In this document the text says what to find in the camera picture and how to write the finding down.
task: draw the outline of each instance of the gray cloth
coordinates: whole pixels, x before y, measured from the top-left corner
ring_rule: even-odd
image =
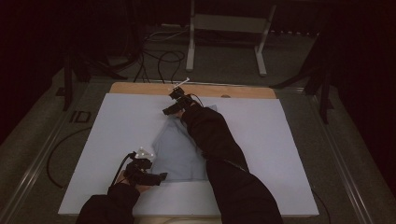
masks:
[[[165,182],[207,180],[205,159],[179,118],[169,116],[153,143],[153,174],[168,173]]]

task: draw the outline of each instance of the black sleeve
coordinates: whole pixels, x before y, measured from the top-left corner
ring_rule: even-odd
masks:
[[[107,195],[93,195],[81,208],[77,224],[134,223],[132,209],[140,193],[132,186],[116,184]]]
[[[245,156],[233,140],[224,117],[210,108],[193,105],[184,112],[182,120],[206,154],[207,175],[222,223],[283,223],[271,192],[248,172]]]

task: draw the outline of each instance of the black jacket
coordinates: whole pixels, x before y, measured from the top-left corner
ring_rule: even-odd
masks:
[[[210,108],[193,105],[182,121],[207,159],[207,176],[222,223],[283,223],[271,192],[248,172],[244,153],[233,140],[224,117]],[[92,196],[81,209],[77,223],[133,223],[132,209],[138,197],[136,189],[115,185],[107,195]]]

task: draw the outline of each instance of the floor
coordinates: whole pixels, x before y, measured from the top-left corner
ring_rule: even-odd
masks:
[[[150,41],[145,46],[147,77],[160,81],[159,70],[167,81],[186,77],[196,83],[263,86],[277,84],[296,75],[315,39],[299,35],[269,35],[263,58],[268,76],[258,75],[254,57],[254,40],[213,42],[197,40],[194,71],[184,70],[186,60],[166,63],[156,50],[179,50],[187,53],[188,37],[179,35],[164,41]],[[176,61],[174,54],[163,60]],[[139,64],[120,72],[134,80]],[[63,86],[63,70],[53,78],[52,87],[37,101],[29,114],[15,128],[0,148],[1,223],[74,223],[75,217],[59,216],[65,188],[89,135],[89,129],[105,94],[116,80],[97,75],[90,83],[74,83],[74,103],[63,112],[64,99],[55,96]],[[147,81],[139,77],[137,81]],[[306,80],[276,90],[299,150],[306,175],[319,209],[316,217],[284,217],[294,224],[396,223],[396,202],[377,171],[356,127],[331,88],[333,109],[328,125],[317,113],[316,97],[302,92]],[[91,112],[86,123],[70,122],[73,111]],[[55,186],[53,178],[61,187]],[[189,220],[207,223],[213,220]],[[141,219],[140,223],[181,223],[181,220]]]

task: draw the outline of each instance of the white board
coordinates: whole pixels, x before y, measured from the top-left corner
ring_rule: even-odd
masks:
[[[216,105],[251,173],[274,195],[282,216],[315,216],[315,204],[283,108],[275,99],[201,97]],[[64,195],[59,214],[77,215],[93,194],[106,194],[122,159],[152,142],[163,126],[169,96],[108,93]],[[136,216],[218,216],[208,182],[162,183],[143,193]]]

